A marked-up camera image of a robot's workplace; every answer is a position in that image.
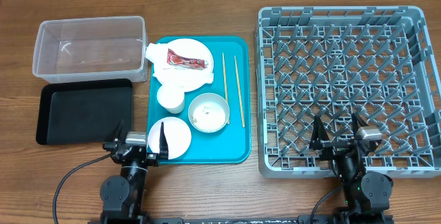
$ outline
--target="black tray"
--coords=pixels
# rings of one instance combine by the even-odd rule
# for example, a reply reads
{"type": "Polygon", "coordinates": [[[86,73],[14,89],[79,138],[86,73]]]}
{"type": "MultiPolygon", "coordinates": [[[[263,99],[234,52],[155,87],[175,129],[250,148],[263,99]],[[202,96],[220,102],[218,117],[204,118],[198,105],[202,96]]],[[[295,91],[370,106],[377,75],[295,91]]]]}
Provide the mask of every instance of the black tray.
{"type": "Polygon", "coordinates": [[[35,139],[41,145],[104,141],[120,121],[127,134],[132,115],[128,79],[50,84],[41,91],[35,139]]]}

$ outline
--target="pair of chopsticks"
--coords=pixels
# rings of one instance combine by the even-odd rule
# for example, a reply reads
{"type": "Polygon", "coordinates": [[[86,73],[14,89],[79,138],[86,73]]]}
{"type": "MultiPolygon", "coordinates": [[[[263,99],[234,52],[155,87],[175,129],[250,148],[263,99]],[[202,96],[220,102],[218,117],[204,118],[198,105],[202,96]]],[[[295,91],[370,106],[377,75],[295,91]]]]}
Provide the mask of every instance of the pair of chopsticks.
{"type": "MultiPolygon", "coordinates": [[[[242,92],[240,91],[239,71],[237,69],[236,55],[234,55],[234,64],[236,65],[236,80],[237,80],[237,90],[239,93],[240,116],[242,117],[242,128],[244,128],[245,127],[245,120],[243,118],[242,92]]],[[[225,55],[224,55],[224,53],[222,53],[222,65],[223,65],[223,86],[224,86],[224,90],[225,90],[225,100],[228,103],[227,74],[225,72],[225,55]]]]}

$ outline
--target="wooden table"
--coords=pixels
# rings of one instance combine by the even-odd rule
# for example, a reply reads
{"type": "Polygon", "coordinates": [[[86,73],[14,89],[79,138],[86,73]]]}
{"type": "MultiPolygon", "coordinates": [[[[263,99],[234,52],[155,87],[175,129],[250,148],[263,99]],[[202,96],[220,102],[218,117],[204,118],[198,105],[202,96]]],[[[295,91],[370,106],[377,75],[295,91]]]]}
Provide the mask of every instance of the wooden table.
{"type": "MultiPolygon", "coordinates": [[[[154,217],[248,218],[308,214],[335,179],[265,179],[258,171],[254,29],[265,6],[415,5],[423,9],[441,59],[441,0],[2,0],[0,3],[0,223],[51,223],[52,197],[73,167],[102,156],[96,143],[42,146],[35,142],[39,97],[47,83],[32,75],[39,24],[51,19],[140,15],[149,41],[170,35],[238,35],[249,46],[253,148],[239,165],[152,168],[144,209],[154,217]]],[[[149,84],[135,83],[134,127],[145,130],[149,84]]],[[[63,186],[61,223],[85,223],[102,210],[99,188],[120,166],[111,160],[86,167],[63,186]]],[[[397,179],[391,197],[396,223],[441,223],[441,177],[397,179]]],[[[331,197],[318,213],[344,205],[331,197]]]]}

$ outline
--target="red snack wrapper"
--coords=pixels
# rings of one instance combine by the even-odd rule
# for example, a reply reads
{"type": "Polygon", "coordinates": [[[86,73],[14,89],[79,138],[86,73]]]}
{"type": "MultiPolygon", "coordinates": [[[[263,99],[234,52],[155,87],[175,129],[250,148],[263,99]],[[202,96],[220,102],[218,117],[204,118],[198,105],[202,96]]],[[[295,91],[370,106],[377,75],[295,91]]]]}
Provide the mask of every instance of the red snack wrapper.
{"type": "Polygon", "coordinates": [[[207,62],[203,59],[190,59],[177,55],[173,50],[168,49],[167,63],[182,68],[189,68],[195,70],[204,70],[207,67],[207,62]]]}

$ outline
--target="clear plastic container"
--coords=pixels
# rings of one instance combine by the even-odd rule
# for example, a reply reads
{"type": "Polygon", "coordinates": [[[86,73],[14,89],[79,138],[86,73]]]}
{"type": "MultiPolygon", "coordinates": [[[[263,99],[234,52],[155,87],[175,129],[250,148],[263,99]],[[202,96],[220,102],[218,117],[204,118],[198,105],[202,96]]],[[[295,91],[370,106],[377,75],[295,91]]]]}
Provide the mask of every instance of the clear plastic container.
{"type": "Polygon", "coordinates": [[[44,21],[32,72],[49,83],[100,79],[147,80],[142,17],[44,21]]]}

